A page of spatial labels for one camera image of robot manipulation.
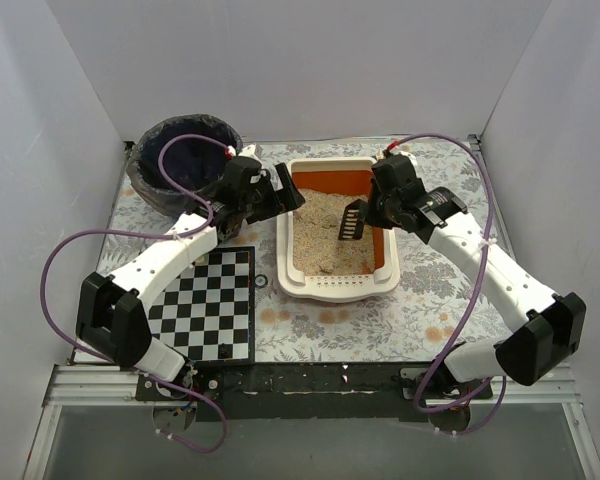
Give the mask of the black litter scoop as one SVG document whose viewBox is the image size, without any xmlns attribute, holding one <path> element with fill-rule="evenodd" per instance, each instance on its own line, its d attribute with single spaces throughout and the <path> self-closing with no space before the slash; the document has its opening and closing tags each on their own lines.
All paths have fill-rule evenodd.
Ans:
<svg viewBox="0 0 600 480">
<path fill-rule="evenodd" d="M 362 238 L 366 207 L 367 204 L 362 199 L 356 199 L 345 206 L 339 228 L 339 240 L 357 241 Z"/>
</svg>

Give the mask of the white orange litter box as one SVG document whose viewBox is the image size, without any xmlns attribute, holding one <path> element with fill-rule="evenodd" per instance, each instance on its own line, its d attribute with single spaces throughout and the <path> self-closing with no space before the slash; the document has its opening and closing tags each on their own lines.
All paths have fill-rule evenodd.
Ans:
<svg viewBox="0 0 600 480">
<path fill-rule="evenodd" d="M 287 171 L 307 200 L 277 219 L 277 278 L 286 294 L 347 303 L 397 287 L 401 268 L 393 231 L 365 226 L 358 240 L 339 238 L 346 204 L 370 195 L 374 163 L 370 157 L 289 162 Z"/>
</svg>

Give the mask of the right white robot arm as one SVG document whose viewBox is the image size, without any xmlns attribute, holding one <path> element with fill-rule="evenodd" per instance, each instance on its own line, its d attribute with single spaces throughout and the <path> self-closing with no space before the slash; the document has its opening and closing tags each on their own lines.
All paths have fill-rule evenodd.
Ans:
<svg viewBox="0 0 600 480">
<path fill-rule="evenodd" d="M 508 336 L 454 342 L 437 356 L 432 380 L 449 391 L 505 375 L 531 386 L 579 347 L 586 304 L 534 279 L 482 229 L 449 189 L 426 190 L 409 156 L 388 154 L 371 167 L 367 224 L 399 228 L 453 263 L 496 308 Z"/>
</svg>

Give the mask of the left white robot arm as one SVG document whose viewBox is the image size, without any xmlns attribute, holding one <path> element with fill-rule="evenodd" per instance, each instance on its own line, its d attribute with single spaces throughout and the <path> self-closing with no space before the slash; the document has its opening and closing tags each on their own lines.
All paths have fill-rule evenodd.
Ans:
<svg viewBox="0 0 600 480">
<path fill-rule="evenodd" d="M 186 358 L 151 334 L 149 310 L 178 275 L 237 235 L 244 223 L 275 218 L 304 204 L 287 166 L 277 164 L 274 173 L 277 184 L 258 159 L 233 157 L 218 179 L 193 192 L 170 231 L 112 273 L 89 275 L 81 287 L 77 337 L 120 367 L 174 380 Z"/>
</svg>

